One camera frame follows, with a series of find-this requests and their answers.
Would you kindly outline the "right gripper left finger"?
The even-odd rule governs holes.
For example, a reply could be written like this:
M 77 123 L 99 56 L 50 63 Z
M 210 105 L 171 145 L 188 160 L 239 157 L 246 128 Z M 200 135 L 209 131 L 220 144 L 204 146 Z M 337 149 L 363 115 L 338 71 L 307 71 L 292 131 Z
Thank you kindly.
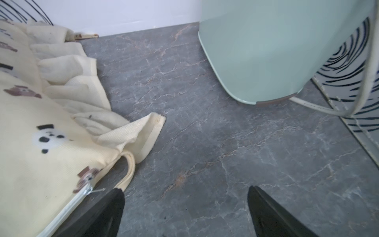
M 58 230 L 55 237 L 116 237 L 123 209 L 124 193 L 121 189 L 112 189 L 86 213 L 74 219 L 70 224 Z

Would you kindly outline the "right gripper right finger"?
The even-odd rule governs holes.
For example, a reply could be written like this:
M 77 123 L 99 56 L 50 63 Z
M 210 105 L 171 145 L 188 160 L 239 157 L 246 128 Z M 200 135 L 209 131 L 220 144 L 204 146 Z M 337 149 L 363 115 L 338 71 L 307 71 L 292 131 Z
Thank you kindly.
M 258 186 L 251 186 L 248 207 L 258 237 L 318 237 Z

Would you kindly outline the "cream animal print pillow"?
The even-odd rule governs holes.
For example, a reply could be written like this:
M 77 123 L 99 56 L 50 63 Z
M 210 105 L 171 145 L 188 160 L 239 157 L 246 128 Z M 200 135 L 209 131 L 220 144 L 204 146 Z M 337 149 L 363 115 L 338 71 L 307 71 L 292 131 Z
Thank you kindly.
M 165 123 L 112 111 L 71 30 L 1 20 L 1 236 L 53 237 L 129 186 Z

